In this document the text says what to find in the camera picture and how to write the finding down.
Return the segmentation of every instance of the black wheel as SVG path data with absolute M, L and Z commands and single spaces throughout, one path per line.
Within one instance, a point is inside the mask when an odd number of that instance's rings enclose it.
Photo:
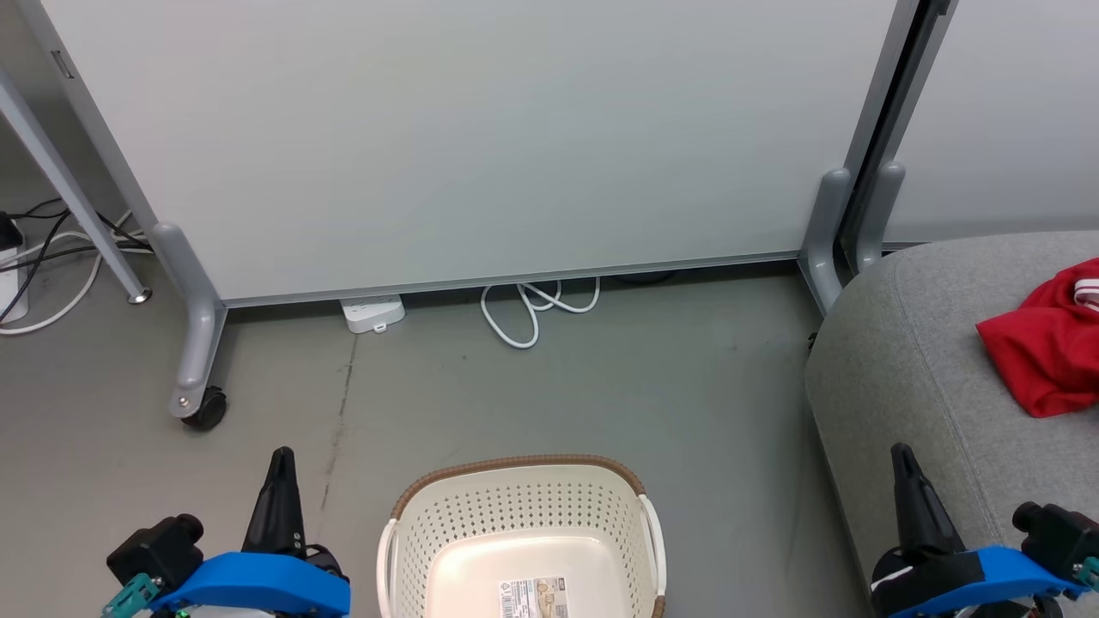
M 208 386 L 202 393 L 202 402 L 198 411 L 189 417 L 179 420 L 191 429 L 199 431 L 210 431 L 218 427 L 221 419 L 225 418 L 225 409 L 229 408 L 229 398 L 217 386 Z

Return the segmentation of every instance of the gray floor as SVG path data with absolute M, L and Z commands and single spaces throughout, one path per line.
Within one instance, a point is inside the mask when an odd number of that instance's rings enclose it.
M 127 306 L 104 272 L 71 316 L 0 340 L 5 615 L 96 611 L 116 587 L 107 553 L 164 516 L 202 519 L 208 554 L 237 549 L 281 444 L 298 454 L 308 536 L 352 577 L 356 617 L 377 615 L 377 539 L 409 483 L 547 452 L 611 456 L 645 482 L 668 616 L 866 615 L 802 401 L 819 317 L 787 268 L 610 289 L 590 313 L 543 314 L 529 352 L 495 338 L 475 293 L 411 298 L 381 335 L 351 334 L 334 304 L 241 311 L 217 367 L 230 413 L 197 434 L 166 412 L 182 307 L 151 258 L 133 262 L 155 288 L 147 305 Z M 35 313 L 89 265 L 46 271 Z M 517 301 L 493 309 L 525 328 Z

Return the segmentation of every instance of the red cloth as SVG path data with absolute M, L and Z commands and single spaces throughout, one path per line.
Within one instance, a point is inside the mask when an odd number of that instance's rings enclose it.
M 1008 390 L 1032 417 L 1099 402 L 1099 311 L 1076 305 L 1080 279 L 1099 279 L 1099 257 L 1057 273 L 1019 309 L 977 324 Z

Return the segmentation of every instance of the label sticker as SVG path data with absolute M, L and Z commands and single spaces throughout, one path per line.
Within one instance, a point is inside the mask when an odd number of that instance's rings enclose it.
M 500 618 L 568 618 L 564 577 L 500 582 Z

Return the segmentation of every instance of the basket handle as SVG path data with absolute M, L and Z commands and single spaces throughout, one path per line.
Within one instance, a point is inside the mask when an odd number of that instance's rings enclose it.
M 390 519 L 389 523 L 386 523 L 386 529 L 381 531 L 381 540 L 378 541 L 378 564 L 375 570 L 378 584 L 378 610 L 381 613 L 381 618 L 390 618 L 390 608 L 392 607 L 392 603 L 389 600 L 389 550 L 396 537 L 397 520 Z
M 641 506 L 645 512 L 645 522 L 648 523 L 648 542 L 653 548 L 653 555 L 656 556 L 656 596 L 664 596 L 668 587 L 668 556 L 664 552 L 664 530 L 660 529 L 660 518 L 656 517 L 656 509 L 648 496 L 639 494 Z

